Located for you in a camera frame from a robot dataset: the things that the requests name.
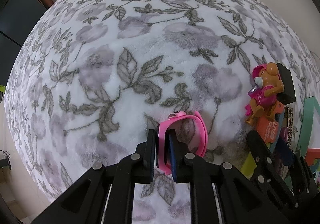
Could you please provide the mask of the brown pink puppy figurine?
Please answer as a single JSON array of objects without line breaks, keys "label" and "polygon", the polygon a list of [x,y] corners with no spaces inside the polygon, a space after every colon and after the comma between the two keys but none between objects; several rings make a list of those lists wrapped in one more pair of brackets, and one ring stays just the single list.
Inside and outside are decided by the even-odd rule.
[{"label": "brown pink puppy figurine", "polygon": [[285,90],[277,65],[270,62],[256,66],[252,78],[255,86],[248,92],[250,101],[245,106],[246,123],[254,125],[262,116],[274,121],[277,95]]}]

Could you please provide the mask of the pink toy wristwatch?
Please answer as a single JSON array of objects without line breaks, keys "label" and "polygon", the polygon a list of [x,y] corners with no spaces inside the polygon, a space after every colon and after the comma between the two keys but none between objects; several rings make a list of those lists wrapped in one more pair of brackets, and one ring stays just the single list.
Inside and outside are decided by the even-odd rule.
[{"label": "pink toy wristwatch", "polygon": [[173,112],[157,128],[157,167],[165,175],[174,174],[174,162],[170,154],[169,131],[177,131],[177,139],[190,145],[195,154],[203,157],[208,145],[208,131],[199,112]]}]

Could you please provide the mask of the colourful foam puzzle piece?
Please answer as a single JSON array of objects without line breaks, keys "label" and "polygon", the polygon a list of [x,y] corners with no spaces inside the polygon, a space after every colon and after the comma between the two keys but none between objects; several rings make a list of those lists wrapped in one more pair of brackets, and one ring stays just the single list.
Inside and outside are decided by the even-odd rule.
[{"label": "colourful foam puzzle piece", "polygon": [[308,148],[305,156],[305,161],[309,166],[312,173],[318,171],[320,159],[320,149],[319,148]]}]

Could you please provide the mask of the teal rimmed white tray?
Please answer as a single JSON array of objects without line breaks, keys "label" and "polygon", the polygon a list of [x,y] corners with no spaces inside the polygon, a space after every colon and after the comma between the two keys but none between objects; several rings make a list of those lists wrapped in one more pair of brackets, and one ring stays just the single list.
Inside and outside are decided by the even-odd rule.
[{"label": "teal rimmed white tray", "polygon": [[[298,117],[302,120],[299,129],[295,124],[295,108],[293,108],[293,137],[291,148],[287,145],[287,120],[284,110],[284,119],[280,131],[280,140],[284,143],[283,165],[287,168],[293,167],[293,157],[302,157],[305,161],[305,156],[308,148],[319,148],[319,103],[312,96],[304,101],[304,110],[299,112]],[[316,183],[319,183],[319,168],[313,173],[316,177]]]}]

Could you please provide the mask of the floral grey white blanket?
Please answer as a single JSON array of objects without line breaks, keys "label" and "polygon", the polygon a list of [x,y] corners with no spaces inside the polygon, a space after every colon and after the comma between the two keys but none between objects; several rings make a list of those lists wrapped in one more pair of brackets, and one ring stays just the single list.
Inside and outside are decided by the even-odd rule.
[{"label": "floral grey white blanket", "polygon": [[292,74],[293,136],[319,69],[260,0],[57,0],[14,62],[4,109],[33,181],[55,201],[95,162],[118,163],[173,112],[199,112],[205,159],[241,168],[252,70]]}]

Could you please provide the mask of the black cube box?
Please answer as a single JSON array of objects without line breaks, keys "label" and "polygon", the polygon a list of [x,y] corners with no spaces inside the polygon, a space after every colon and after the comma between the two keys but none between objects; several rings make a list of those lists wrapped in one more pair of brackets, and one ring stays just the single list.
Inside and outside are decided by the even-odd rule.
[{"label": "black cube box", "polygon": [[277,63],[277,67],[284,85],[284,91],[277,94],[277,100],[284,105],[288,105],[296,101],[295,87],[291,71],[281,63]]}]

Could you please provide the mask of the patterned beige black bar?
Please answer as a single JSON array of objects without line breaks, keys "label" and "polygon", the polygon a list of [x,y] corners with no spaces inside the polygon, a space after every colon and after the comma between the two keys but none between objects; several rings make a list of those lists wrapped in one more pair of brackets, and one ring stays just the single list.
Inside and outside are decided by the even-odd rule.
[{"label": "patterned beige black bar", "polygon": [[287,145],[291,148],[293,137],[293,108],[285,107],[287,120]]}]

